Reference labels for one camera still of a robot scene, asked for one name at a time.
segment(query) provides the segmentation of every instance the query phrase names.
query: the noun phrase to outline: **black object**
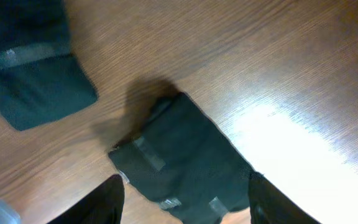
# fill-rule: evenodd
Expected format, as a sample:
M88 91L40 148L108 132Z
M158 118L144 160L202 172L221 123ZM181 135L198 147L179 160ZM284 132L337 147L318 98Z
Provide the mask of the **black object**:
M17 130L97 100L69 41L61 0L0 0L0 113Z
M249 206L252 168L186 94L151 111L141 135L109 154L140 193L183 223L220 223Z
M318 224L262 174L251 172L249 180L252 224Z
M49 224L119 224L123 206L122 179L113 175Z

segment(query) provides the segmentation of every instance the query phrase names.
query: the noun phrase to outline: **dark fabric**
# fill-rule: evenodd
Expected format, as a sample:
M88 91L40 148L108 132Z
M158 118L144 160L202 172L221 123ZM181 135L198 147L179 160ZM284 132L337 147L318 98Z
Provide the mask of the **dark fabric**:
M49 224L119 224L123 206L122 179L113 175Z
M249 179L252 224L318 224L262 174L251 172Z
M0 55L11 52L15 60L10 49L37 43L65 49L69 38L60 0L0 0ZM0 113L19 131L61 119L97 98L70 53L0 69Z
M183 223L219 223L224 211L249 206L250 165L188 98L161 98L151 110L141 137L119 146L109 157L130 183ZM210 203L218 198L223 213Z

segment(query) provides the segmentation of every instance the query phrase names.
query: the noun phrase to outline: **wood grain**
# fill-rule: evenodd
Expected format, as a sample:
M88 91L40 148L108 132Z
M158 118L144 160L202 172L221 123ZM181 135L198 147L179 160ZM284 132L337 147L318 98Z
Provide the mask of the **wood grain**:
M24 223L48 222L116 173L106 150L170 85L317 220L358 223L358 0L65 4L100 99L23 132L0 116L0 197ZM122 223L179 221L126 185Z

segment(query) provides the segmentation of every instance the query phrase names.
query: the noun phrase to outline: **wooden table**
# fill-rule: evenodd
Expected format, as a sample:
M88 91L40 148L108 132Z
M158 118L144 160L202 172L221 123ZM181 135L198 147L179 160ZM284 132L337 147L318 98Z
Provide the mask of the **wooden table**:
M23 223L51 220L116 173L106 151L170 85L317 220L358 223L358 0L66 7L73 50L100 98L23 132L0 116L0 196ZM224 221L241 222L247 211ZM126 185L122 223L178 220Z

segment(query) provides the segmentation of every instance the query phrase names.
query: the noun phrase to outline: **brown wooden surface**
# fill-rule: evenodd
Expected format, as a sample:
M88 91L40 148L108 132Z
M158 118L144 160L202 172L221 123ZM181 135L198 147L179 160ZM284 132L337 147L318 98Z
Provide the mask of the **brown wooden surface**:
M0 196L45 223L116 173L106 150L172 82L323 223L358 223L358 0L66 0L99 101L17 132ZM249 212L224 223L249 223ZM123 224L179 223L126 185Z

